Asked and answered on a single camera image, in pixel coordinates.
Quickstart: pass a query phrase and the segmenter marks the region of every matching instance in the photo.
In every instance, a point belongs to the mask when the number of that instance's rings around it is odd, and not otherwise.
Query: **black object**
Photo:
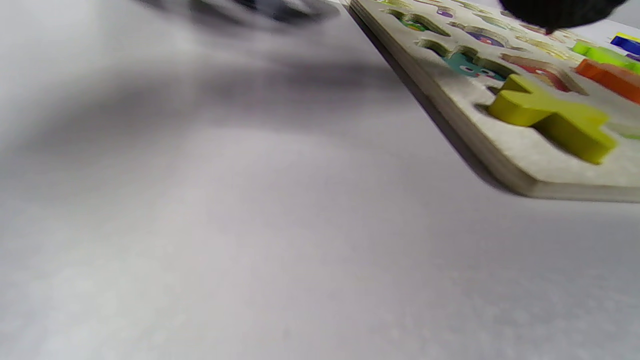
[[[333,17],[339,13],[338,9],[323,0],[301,0],[307,6],[304,12],[293,8],[284,0],[231,0],[249,11],[259,13],[278,22],[299,24],[319,21]]]
[[[591,24],[608,17],[627,0],[500,0],[514,17],[547,30]]]

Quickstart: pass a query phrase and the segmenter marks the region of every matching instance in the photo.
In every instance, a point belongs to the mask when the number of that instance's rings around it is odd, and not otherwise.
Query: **orange puzzle piece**
[[[623,67],[584,59],[575,71],[640,105],[640,75]]]

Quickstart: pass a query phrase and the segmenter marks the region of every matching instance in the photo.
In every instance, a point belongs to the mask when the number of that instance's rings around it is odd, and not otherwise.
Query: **colorful printed picture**
[[[471,56],[463,53],[455,53],[450,58],[442,58],[447,65],[458,74],[463,74],[472,78],[486,76],[498,81],[505,81],[506,78],[494,71],[478,66],[473,63]]]
[[[450,8],[445,8],[444,6],[438,6],[438,11],[436,13],[440,16],[453,19],[453,10]]]
[[[540,81],[547,84],[548,86],[551,86],[552,88],[556,88],[562,92],[571,92],[571,89],[569,89],[569,86],[566,86],[564,81],[562,81],[562,79],[558,75],[554,74],[553,72],[547,69],[533,67],[533,66],[526,66],[526,65],[518,65],[518,66],[525,69],[528,73],[533,74],[533,76],[535,76]]]

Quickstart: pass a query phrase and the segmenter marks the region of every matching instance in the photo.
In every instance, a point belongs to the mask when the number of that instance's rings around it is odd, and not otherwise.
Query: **puzzle piece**
[[[627,38],[627,39],[629,39],[629,40],[633,40],[633,41],[640,42],[640,38],[632,37],[632,36],[629,36],[629,35],[627,35],[627,34],[617,33],[617,34],[616,34],[616,36],[617,36],[617,37]]]
[[[614,37],[611,44],[624,49],[632,54],[640,55],[640,42],[622,37]]]
[[[635,72],[636,74],[640,74],[640,62],[627,58],[622,54],[618,54],[611,49],[591,46],[584,42],[577,42],[573,46],[572,50],[575,53],[597,62],[623,67]]]
[[[600,130],[608,120],[604,112],[585,104],[555,98],[520,75],[510,75],[489,114],[508,124],[533,127],[576,157],[599,164],[616,146]]]
[[[640,75],[615,65],[584,59],[575,71],[640,105]]]

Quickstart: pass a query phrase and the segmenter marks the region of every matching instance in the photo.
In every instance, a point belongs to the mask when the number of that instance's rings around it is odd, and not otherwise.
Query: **yellow puzzle piece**
[[[555,98],[532,81],[512,74],[507,78],[489,113],[512,125],[533,127],[564,150],[599,164],[616,146],[600,130],[609,116],[585,104]]]

